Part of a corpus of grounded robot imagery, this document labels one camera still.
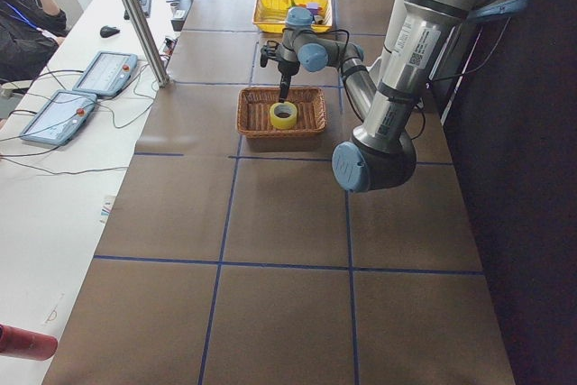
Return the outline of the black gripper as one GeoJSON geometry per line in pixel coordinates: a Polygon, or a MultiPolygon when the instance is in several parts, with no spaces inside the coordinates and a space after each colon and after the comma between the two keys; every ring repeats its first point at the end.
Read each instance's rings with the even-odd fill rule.
{"type": "Polygon", "coordinates": [[[280,43],[276,49],[276,61],[281,75],[279,102],[284,103],[289,96],[291,79],[298,73],[298,56],[291,48],[280,43]]]}

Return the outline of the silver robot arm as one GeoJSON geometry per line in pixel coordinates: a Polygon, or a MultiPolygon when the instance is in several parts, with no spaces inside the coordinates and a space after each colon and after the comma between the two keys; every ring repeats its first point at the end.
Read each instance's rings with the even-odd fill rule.
{"type": "Polygon", "coordinates": [[[510,17],[527,3],[395,0],[382,54],[370,68],[358,46],[319,37],[312,29],[313,15],[295,6],[287,12],[281,44],[273,51],[263,49],[261,59],[278,62],[282,99],[299,68],[338,69],[362,124],[334,149],[334,176],[350,192],[394,188],[415,170],[416,151],[406,124],[452,29],[466,21],[510,17]]]}

